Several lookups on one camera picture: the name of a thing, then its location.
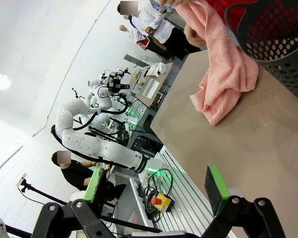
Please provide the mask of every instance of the pink towel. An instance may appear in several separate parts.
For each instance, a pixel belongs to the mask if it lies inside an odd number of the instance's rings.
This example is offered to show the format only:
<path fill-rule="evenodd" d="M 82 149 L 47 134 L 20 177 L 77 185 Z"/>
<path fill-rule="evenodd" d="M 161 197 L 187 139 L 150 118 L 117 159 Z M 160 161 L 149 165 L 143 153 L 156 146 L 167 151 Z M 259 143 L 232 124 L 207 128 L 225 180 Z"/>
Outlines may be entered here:
<path fill-rule="evenodd" d="M 202 90 L 191 101 L 215 125 L 235 107 L 242 92 L 255 88 L 258 65 L 237 50 L 222 19 L 205 0 L 181 4 L 176 10 L 207 43 L 210 68 Z"/>

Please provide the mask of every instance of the perforated plastic basket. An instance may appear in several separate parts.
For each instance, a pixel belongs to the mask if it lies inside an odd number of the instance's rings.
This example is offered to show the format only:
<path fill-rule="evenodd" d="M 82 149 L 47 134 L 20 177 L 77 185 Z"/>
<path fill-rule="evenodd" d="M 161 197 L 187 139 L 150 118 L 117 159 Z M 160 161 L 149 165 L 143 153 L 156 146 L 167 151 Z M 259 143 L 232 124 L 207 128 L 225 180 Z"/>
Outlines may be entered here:
<path fill-rule="evenodd" d="M 245 9 L 238 28 L 233 29 L 229 13 Z M 298 97 L 298 0 L 259 0 L 235 4 L 225 20 L 242 50 Z"/>

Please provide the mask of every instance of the person in white shirt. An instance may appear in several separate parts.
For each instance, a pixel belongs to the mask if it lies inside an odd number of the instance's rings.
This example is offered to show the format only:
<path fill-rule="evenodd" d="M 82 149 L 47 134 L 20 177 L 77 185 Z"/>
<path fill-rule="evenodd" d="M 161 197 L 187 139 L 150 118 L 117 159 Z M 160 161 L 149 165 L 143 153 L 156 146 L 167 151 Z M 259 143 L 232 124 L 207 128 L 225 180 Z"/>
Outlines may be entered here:
<path fill-rule="evenodd" d="M 136 42 L 137 45 L 139 45 L 144 50 L 148 49 L 161 57 L 165 59 L 172 58 L 172 55 L 168 51 L 164 51 L 161 47 L 156 45 L 154 42 L 147 40 L 135 27 L 126 27 L 124 25 L 121 25 L 119 27 L 119 30 L 127 32 L 129 35 L 129 38 Z"/>
<path fill-rule="evenodd" d="M 183 60 L 189 53 L 201 51 L 198 47 L 191 45 L 185 34 L 170 22 L 163 18 L 163 15 L 154 9 L 151 4 L 143 7 L 138 15 L 132 17 L 132 23 L 142 35 L 153 35 L 167 50 Z"/>

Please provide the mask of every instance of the human hand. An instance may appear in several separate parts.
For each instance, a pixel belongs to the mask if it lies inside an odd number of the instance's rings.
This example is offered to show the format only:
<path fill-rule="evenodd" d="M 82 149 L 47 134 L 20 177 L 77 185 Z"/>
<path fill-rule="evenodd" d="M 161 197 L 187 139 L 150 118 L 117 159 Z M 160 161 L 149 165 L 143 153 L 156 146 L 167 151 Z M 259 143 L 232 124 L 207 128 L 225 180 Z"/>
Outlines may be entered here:
<path fill-rule="evenodd" d="M 148 26 L 146 29 L 145 29 L 145 32 L 147 34 L 154 34 L 156 31 L 156 29 L 153 29 L 152 27 Z"/>
<path fill-rule="evenodd" d="M 170 6 L 178 6 L 179 4 L 187 4 L 189 2 L 192 2 L 194 0 L 156 0 L 160 6 L 163 6 L 165 4 Z"/>
<path fill-rule="evenodd" d="M 184 34 L 187 37 L 188 42 L 192 46 L 202 47 L 206 44 L 205 40 L 196 38 L 198 36 L 197 32 L 193 30 L 188 24 L 186 24 L 184 27 Z"/>

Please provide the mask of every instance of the round light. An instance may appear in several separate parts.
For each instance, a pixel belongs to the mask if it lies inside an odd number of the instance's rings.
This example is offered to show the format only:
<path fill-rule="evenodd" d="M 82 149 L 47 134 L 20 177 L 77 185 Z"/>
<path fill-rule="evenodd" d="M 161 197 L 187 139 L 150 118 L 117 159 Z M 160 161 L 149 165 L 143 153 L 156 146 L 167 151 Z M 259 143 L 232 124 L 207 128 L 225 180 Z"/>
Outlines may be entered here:
<path fill-rule="evenodd" d="M 12 86 L 12 81 L 8 76 L 0 74 L 0 90 L 10 88 Z"/>

